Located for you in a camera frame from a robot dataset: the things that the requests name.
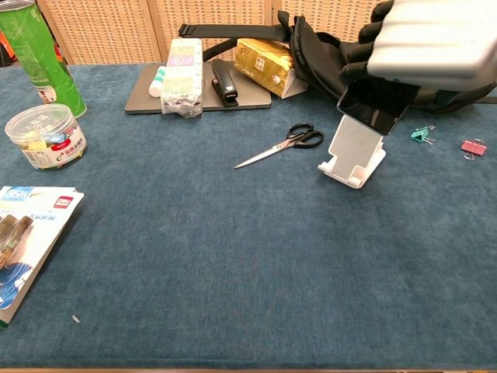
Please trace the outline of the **black handled scissors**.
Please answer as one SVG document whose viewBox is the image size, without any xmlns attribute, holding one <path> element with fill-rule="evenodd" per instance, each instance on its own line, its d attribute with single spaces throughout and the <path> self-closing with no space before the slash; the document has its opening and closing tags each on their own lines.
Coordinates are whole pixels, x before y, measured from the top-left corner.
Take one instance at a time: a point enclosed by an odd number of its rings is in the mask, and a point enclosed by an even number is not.
<svg viewBox="0 0 497 373">
<path fill-rule="evenodd" d="M 258 155 L 246 159 L 244 162 L 235 165 L 233 169 L 240 169 L 248 166 L 287 148 L 316 148 L 324 141 L 324 139 L 324 133 L 322 131 L 315 130 L 313 124 L 295 124 L 289 129 L 285 139 L 279 144 L 272 146 Z"/>
</svg>

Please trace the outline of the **white green glue stick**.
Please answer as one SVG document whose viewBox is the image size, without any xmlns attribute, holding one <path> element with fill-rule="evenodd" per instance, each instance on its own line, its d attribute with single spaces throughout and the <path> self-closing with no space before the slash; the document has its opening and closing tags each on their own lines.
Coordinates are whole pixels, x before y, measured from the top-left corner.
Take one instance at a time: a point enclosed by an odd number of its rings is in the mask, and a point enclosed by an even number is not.
<svg viewBox="0 0 497 373">
<path fill-rule="evenodd" d="M 148 92 L 150 96 L 158 98 L 162 94 L 162 87 L 164 83 L 165 73 L 166 73 L 165 66 L 158 67 L 155 76 L 152 79 L 151 84 L 149 85 Z"/>
</svg>

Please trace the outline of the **teal binder clip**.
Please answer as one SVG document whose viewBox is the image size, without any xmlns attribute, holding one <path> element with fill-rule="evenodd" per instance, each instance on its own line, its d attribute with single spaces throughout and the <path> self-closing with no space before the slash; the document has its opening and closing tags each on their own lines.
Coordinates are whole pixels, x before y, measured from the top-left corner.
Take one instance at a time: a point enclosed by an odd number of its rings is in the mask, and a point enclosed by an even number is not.
<svg viewBox="0 0 497 373">
<path fill-rule="evenodd" d="M 429 131 L 433 130 L 436 126 L 429 125 L 425 127 L 416 128 L 410 135 L 410 138 L 413 141 L 417 141 L 418 143 L 428 143 L 429 145 L 434 145 L 436 143 L 435 140 L 428 138 Z"/>
</svg>

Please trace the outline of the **pink binder clip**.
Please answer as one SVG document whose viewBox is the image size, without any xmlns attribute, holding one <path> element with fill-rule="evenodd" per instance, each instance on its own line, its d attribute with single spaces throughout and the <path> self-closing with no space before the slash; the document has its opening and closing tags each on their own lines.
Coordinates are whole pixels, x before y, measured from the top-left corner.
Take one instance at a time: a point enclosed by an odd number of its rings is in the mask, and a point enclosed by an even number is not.
<svg viewBox="0 0 497 373">
<path fill-rule="evenodd" d="M 474 161 L 476 156 L 484 155 L 486 149 L 486 144 L 479 139 L 465 140 L 461 144 L 461 151 L 464 152 L 464 158 L 470 161 Z"/>
</svg>

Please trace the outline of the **blue correction tape pack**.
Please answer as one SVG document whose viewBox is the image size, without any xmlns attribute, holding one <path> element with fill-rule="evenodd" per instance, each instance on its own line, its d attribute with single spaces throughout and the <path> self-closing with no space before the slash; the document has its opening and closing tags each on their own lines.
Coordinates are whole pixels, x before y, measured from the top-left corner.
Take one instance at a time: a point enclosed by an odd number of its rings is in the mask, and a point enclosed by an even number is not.
<svg viewBox="0 0 497 373">
<path fill-rule="evenodd" d="M 0 330 L 9 326 L 84 196 L 74 187 L 0 189 Z"/>
</svg>

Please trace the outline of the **gold tissue pack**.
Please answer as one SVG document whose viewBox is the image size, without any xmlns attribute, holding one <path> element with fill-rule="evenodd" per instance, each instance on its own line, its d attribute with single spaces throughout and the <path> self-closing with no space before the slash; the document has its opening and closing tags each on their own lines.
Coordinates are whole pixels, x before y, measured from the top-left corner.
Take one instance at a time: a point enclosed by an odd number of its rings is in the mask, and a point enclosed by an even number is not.
<svg viewBox="0 0 497 373">
<path fill-rule="evenodd" d="M 238 39 L 234 67 L 281 99 L 308 90 L 308 84 L 297 77 L 289 48 L 279 42 Z"/>
</svg>

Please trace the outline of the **black smartphone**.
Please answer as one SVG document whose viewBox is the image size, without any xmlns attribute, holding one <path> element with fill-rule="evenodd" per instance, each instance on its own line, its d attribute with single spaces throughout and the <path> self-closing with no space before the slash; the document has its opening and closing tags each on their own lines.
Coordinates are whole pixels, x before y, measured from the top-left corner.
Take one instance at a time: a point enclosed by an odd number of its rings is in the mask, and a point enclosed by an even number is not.
<svg viewBox="0 0 497 373">
<path fill-rule="evenodd" d="M 383 78 L 350 83 L 338 109 L 382 135 L 388 135 L 414 101 L 419 87 Z"/>
</svg>

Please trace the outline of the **black backpack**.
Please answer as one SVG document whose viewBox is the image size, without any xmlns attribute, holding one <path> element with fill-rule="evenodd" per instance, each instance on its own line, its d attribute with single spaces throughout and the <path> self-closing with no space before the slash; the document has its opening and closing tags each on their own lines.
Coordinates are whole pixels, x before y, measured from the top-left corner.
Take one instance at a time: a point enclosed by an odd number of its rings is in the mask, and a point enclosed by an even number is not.
<svg viewBox="0 0 497 373">
<path fill-rule="evenodd" d="M 370 24 L 363 27 L 355 43 L 343 42 L 325 32 L 315 32 L 303 16 L 289 24 L 289 14 L 278 13 L 275 26 L 182 24 L 179 36 L 185 38 L 215 38 L 223 41 L 204 51 L 203 58 L 211 59 L 231 48 L 242 38 L 275 41 L 287 44 L 293 58 L 296 75 L 338 101 L 344 92 L 356 88 L 355 97 L 380 110 L 393 106 L 405 110 L 408 106 L 431 113 L 449 113 L 486 97 L 497 88 L 497 78 L 476 89 L 447 91 L 418 85 L 390 82 L 367 75 L 367 59 L 373 51 L 373 42 L 380 32 L 390 2 L 377 6 Z"/>
</svg>

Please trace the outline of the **clear tub of clips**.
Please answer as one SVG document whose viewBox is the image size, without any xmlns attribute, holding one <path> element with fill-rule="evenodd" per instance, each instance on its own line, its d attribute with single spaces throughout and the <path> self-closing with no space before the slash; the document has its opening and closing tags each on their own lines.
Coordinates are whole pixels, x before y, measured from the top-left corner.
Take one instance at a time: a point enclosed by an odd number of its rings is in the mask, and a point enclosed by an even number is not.
<svg viewBox="0 0 497 373">
<path fill-rule="evenodd" d="M 15 115 L 5 133 L 36 169 L 60 168 L 83 156 L 87 141 L 68 106 L 32 107 Z"/>
</svg>

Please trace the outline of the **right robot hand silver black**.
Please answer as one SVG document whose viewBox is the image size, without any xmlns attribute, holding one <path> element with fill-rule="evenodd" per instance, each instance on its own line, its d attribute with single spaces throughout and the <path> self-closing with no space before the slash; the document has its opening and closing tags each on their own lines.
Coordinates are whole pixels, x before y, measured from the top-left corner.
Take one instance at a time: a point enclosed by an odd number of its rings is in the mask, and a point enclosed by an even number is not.
<svg viewBox="0 0 497 373">
<path fill-rule="evenodd" d="M 342 76 L 455 92 L 497 83 L 497 0 L 384 0 Z"/>
</svg>

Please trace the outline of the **wicker folding screen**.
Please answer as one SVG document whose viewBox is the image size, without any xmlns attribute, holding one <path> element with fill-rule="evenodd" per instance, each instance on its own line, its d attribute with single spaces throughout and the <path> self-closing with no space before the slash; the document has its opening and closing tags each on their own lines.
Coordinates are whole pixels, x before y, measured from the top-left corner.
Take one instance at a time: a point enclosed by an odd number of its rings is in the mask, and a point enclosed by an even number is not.
<svg viewBox="0 0 497 373">
<path fill-rule="evenodd" d="M 183 23 L 273 25 L 304 16 L 318 32 L 354 41 L 383 0 L 36 0 L 69 64 L 165 61 Z"/>
</svg>

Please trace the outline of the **grey laptop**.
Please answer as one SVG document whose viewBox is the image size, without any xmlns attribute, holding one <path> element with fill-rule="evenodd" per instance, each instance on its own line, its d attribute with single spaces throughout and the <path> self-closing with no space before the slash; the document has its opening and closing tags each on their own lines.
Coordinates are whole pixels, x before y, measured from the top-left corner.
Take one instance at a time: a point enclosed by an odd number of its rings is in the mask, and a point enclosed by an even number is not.
<svg viewBox="0 0 497 373">
<path fill-rule="evenodd" d="M 224 107 L 218 95 L 211 85 L 214 78 L 210 62 L 203 63 L 203 111 L 222 111 L 222 110 L 254 110 L 269 109 L 272 106 L 270 91 L 263 88 L 258 83 L 243 75 L 233 67 L 232 61 L 226 61 L 232 80 L 238 90 L 238 105 Z M 128 114 L 153 114 L 161 113 L 161 101 L 159 98 L 152 97 L 149 94 L 149 85 L 155 77 L 160 64 L 147 64 L 137 79 L 137 82 L 127 100 L 124 109 Z"/>
</svg>

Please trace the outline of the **blue table mat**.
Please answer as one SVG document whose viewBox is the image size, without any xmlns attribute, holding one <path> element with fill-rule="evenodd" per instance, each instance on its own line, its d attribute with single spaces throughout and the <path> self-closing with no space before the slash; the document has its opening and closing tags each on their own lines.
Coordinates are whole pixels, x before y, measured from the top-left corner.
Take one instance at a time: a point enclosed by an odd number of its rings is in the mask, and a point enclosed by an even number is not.
<svg viewBox="0 0 497 373">
<path fill-rule="evenodd" d="M 299 122 L 331 139 L 341 116 L 319 94 L 128 115 L 140 72 L 74 66 L 87 149 L 36 170 L 4 126 L 40 99 L 0 68 L 0 187 L 85 195 L 0 332 L 0 367 L 497 370 L 497 105 L 408 112 L 354 190 L 319 171 L 327 145 L 233 169 Z M 429 125 L 434 145 L 410 138 Z"/>
</svg>

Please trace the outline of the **green chips can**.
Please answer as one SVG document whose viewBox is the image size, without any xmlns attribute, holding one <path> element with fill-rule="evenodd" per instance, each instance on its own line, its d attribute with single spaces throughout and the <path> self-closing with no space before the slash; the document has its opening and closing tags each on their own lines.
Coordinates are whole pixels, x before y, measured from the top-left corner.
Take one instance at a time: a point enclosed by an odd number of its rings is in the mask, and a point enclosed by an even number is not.
<svg viewBox="0 0 497 373">
<path fill-rule="evenodd" d="M 35 0 L 0 0 L 0 30 L 42 102 L 64 104 L 82 116 L 87 106 Z"/>
</svg>

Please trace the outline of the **white phone stand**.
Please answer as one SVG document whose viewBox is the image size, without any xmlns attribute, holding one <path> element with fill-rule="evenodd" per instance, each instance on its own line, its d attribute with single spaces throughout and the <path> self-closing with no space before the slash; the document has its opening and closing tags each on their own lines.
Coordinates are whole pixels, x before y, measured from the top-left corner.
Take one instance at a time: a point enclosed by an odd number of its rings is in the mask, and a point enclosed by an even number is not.
<svg viewBox="0 0 497 373">
<path fill-rule="evenodd" d="M 318 169 L 348 187 L 360 189 L 386 155 L 383 140 L 383 135 L 344 114 L 328 147 L 332 157 Z"/>
</svg>

